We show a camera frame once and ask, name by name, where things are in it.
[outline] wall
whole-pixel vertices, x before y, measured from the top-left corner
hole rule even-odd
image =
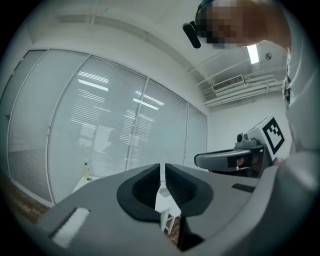
[[[11,39],[0,62],[0,97],[2,96],[7,82],[18,63],[32,47],[28,28],[23,23]]]
[[[283,97],[279,92],[261,96],[253,103],[210,113],[207,117],[207,151],[232,149],[235,146],[237,134],[248,131],[271,114],[278,122],[285,139],[279,156],[286,158],[290,152],[292,139],[285,115]]]
[[[47,48],[89,53],[124,64],[150,76],[205,115],[209,113],[195,79],[165,52],[134,35],[102,25],[88,30],[83,23],[61,23],[33,45],[33,49]]]

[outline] wooden floor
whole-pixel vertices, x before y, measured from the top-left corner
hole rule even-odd
[[[38,220],[44,215],[49,207],[34,200],[17,186],[15,186],[9,177],[0,171],[0,188],[2,194],[6,199],[9,208],[17,216],[23,218],[32,224],[36,224]],[[178,244],[180,219],[176,218],[171,230],[171,233],[165,230],[164,234],[175,244]]]

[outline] window blind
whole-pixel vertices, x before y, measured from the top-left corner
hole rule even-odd
[[[23,58],[9,79],[0,101],[0,168],[8,176],[7,136],[9,117],[21,85],[33,66],[45,53],[45,50],[31,50]]]
[[[48,169],[56,202],[70,195],[88,162],[89,175],[126,170],[129,142],[147,78],[111,61],[90,57],[56,109]]]
[[[11,178],[47,205],[52,205],[46,168],[50,121],[71,74],[85,59],[80,53],[47,52],[26,79],[13,109],[8,138]]]
[[[135,98],[141,91],[135,92]],[[183,164],[188,103],[149,80],[131,143],[129,168],[149,164]]]
[[[195,155],[207,152],[207,117],[188,104],[188,122],[184,166],[201,169],[195,165]]]

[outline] air vent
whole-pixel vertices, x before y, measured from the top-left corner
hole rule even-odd
[[[242,85],[244,83],[245,83],[245,80],[244,80],[243,76],[240,74],[240,75],[237,75],[233,78],[230,78],[228,80],[225,80],[223,82],[219,82],[219,83],[213,85],[212,89],[215,93],[218,93],[218,92],[224,91],[226,89]]]

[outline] white shirt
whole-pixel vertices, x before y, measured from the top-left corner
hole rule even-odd
[[[292,136],[291,152],[320,150],[320,62],[299,21],[286,9],[291,33],[287,78],[283,82],[286,117]],[[289,88],[289,101],[285,90]]]

